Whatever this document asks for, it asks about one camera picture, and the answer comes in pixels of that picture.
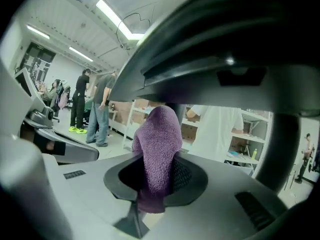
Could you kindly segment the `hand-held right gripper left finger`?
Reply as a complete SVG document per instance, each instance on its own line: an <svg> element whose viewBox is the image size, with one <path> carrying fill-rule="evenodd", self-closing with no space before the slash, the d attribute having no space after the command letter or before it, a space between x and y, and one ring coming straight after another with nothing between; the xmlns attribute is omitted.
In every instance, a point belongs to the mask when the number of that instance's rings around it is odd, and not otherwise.
<svg viewBox="0 0 320 240"><path fill-rule="evenodd" d="M138 215L138 192L124 184L119 178L122 169L140 157L127 153L91 162L61 165L65 175L72 175L66 182L94 215L119 233L127 233L135 239L144 234L143 223Z"/></svg>

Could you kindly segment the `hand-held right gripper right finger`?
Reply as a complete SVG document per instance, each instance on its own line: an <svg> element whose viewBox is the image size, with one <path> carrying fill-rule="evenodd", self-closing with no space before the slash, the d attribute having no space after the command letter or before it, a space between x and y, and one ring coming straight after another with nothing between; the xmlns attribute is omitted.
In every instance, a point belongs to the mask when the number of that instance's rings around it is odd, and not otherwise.
<svg viewBox="0 0 320 240"><path fill-rule="evenodd" d="M261 204L268 222L287 211L275 192L241 169L187 153L180 157L207 173L207 187L191 204L166 208L149 240L244 240L258 233L249 206Z"/></svg>

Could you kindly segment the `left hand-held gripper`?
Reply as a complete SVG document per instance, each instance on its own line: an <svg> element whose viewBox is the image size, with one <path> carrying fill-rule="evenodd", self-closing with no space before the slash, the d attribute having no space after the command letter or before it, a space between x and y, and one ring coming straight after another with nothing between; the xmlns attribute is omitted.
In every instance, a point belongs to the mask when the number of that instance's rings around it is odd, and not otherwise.
<svg viewBox="0 0 320 240"><path fill-rule="evenodd" d="M46 106L26 68L11 75L0 61L0 136L18 136L27 122L36 128L34 144L58 163L96 161L99 151L51 129L53 110Z"/></svg>

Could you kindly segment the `purple cloth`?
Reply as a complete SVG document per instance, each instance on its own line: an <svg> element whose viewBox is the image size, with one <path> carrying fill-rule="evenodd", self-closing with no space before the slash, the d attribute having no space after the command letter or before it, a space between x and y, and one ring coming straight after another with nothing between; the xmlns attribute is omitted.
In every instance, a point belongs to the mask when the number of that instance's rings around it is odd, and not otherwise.
<svg viewBox="0 0 320 240"><path fill-rule="evenodd" d="M170 192L172 161L182 143L178 118L166 105L155 107L134 133L132 150L143 154L144 165L144 182L137 199L140 211L165 212L164 198Z"/></svg>

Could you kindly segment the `white desk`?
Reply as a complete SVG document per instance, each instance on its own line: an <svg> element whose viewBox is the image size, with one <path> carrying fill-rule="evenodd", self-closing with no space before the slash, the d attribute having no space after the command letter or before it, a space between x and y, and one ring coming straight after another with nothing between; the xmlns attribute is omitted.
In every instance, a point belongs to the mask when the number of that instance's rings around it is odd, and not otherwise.
<svg viewBox="0 0 320 240"><path fill-rule="evenodd" d="M117 110L109 109L109 114L112 116L112 118L109 120L109 129L110 129L110 131L112 131L113 128L114 128L117 112L118 112Z"/></svg>

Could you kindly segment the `white shelving unit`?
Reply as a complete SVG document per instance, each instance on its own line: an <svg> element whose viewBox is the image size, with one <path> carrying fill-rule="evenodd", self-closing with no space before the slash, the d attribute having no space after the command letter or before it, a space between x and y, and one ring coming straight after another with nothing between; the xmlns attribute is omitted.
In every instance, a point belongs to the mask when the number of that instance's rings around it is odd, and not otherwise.
<svg viewBox="0 0 320 240"><path fill-rule="evenodd" d="M150 112L159 102L145 99L136 99L132 102L126 118L126 126L123 133L122 146L130 149L136 130L145 122ZM187 117L187 112L192 105L187 104L185 115L181 124L182 150L189 152L193 141L196 138L200 117ZM268 111L241 108L243 118L243 133L233 133L228 152L224 162L233 166L239 166L249 176L254 176L258 169L269 142L269 135L272 126L272 113ZM256 159L252 159L254 149L257 149Z"/></svg>

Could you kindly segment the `ceiling light bar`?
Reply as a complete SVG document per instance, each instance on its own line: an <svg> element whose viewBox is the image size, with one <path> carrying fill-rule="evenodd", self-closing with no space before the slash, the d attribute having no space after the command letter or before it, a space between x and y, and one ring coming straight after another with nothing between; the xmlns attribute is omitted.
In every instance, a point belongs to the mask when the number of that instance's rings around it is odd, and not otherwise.
<svg viewBox="0 0 320 240"><path fill-rule="evenodd" d="M80 51L74 49L72 46L70 46L68 49L69 49L70 51L74 52L75 54L77 54L77 55L85 58L85 59L88 60L89 62L93 62L93 60L92 60L90 57L88 57L88 56L86 56L85 54L81 53Z"/></svg>
<svg viewBox="0 0 320 240"><path fill-rule="evenodd" d="M45 32L40 31L40 30L34 28L33 26L27 24L26 27L27 27L27 29L30 30L31 32L33 32L33 33L35 33L35 34L37 34L37 35L39 35L39 36L41 36L41 37L43 37L43 38L45 38L45 39L47 39L47 40L50 39L50 36L49 36L48 34L46 34Z"/></svg>
<svg viewBox="0 0 320 240"><path fill-rule="evenodd" d="M116 27L117 30L129 41L138 41L143 38L142 33L132 33L118 15L103 0L99 0L95 5Z"/></svg>

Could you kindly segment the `black double door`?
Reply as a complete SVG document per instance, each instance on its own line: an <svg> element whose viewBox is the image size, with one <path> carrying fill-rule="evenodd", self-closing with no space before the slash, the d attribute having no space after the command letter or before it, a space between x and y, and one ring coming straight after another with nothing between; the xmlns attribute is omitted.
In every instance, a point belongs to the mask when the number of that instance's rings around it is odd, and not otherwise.
<svg viewBox="0 0 320 240"><path fill-rule="evenodd" d="M55 56L53 51L31 42L21 60L20 69L26 68L34 83L44 82Z"/></svg>

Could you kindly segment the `black television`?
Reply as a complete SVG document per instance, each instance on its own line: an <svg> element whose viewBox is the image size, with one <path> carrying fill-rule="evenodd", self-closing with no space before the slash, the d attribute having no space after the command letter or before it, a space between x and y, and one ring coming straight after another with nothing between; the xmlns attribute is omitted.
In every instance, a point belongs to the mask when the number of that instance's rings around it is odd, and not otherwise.
<svg viewBox="0 0 320 240"><path fill-rule="evenodd" d="M187 0L138 43L113 101L320 117L320 0Z"/></svg>

